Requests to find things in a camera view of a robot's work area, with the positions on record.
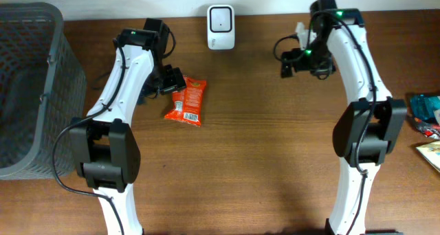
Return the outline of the red Hacks candy bag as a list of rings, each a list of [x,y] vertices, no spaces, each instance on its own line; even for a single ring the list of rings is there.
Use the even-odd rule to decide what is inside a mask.
[[[164,118],[201,126],[201,108],[207,82],[188,76],[184,76],[184,80],[186,88],[172,94],[174,107]]]

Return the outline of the blue mouthwash bottle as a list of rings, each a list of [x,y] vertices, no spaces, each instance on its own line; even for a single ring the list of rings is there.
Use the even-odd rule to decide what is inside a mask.
[[[410,98],[412,114],[424,122],[435,121],[436,110],[439,110],[439,96],[417,94]]]

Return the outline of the black red snack packet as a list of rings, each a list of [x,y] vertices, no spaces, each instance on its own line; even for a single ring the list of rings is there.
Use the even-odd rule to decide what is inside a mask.
[[[421,132],[425,137],[439,140],[439,125],[430,124],[414,117],[415,128]]]

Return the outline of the beige wet wipes pack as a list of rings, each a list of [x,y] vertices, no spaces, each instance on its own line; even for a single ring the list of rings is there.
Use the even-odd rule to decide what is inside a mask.
[[[416,147],[423,158],[439,172],[439,141],[431,142]]]

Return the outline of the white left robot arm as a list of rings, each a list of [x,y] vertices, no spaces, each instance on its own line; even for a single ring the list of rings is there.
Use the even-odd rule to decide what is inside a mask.
[[[178,68],[164,65],[175,39],[160,19],[126,28],[114,40],[115,61],[100,97],[68,129],[76,171],[98,198],[108,234],[143,234],[135,208],[134,182],[141,154],[131,123],[138,102],[186,88]]]

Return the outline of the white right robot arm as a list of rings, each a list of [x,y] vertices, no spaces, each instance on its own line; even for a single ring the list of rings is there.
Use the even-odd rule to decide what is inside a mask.
[[[339,71],[347,107],[333,129],[333,149],[340,160],[338,191],[325,234],[366,234],[371,188],[385,157],[397,142],[407,107],[383,83],[357,8],[339,9],[336,0],[316,0],[308,26],[298,23],[291,38],[299,46],[283,52],[282,78],[308,71],[320,80]]]

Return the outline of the white barcode scanner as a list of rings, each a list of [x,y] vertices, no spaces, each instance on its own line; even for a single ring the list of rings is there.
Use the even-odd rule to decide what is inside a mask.
[[[231,5],[211,5],[206,11],[207,43],[211,50],[235,46],[235,11]]]

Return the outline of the grey plastic mesh basket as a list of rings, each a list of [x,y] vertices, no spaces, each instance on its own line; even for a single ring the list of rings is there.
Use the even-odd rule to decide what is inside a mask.
[[[51,179],[52,146],[83,114],[87,80],[49,3],[1,5],[1,179]]]

